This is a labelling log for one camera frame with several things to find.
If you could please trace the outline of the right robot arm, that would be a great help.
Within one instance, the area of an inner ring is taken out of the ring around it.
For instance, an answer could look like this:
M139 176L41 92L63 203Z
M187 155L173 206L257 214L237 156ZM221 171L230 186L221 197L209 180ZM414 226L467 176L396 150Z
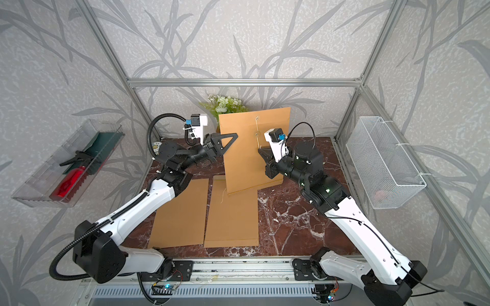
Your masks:
M344 185L325 173L315 140L290 148L290 137L281 128L263 135L269 145L258 152L265 161L266 176L273 179L281 174L297 183L306 201L332 220L366 260L351 260L323 247L310 257L313 277L320 281L339 277L362 289L374 305L405 305L414 296L413 289L423 283L427 268L390 244Z

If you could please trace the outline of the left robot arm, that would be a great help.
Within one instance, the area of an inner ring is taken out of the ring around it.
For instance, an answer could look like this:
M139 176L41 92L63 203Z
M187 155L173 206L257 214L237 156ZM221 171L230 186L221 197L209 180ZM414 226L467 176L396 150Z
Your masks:
M174 141L163 142L153 149L151 134L156 123L172 117L184 122L185 140L195 143L189 148ZM75 229L74 240L52 260L49 275L58 281L92 278L103 284L120 274L155 273L165 257L155 250L138 251L123 247L129 234L153 212L177 198L189 185L192 174L186 170L202 161L215 162L237 140L236 133L204 134L207 116L193 114L190 119L164 113L153 119L147 131L147 145L152 158L162 164L161 173L149 187L126 204L95 223L84 221Z

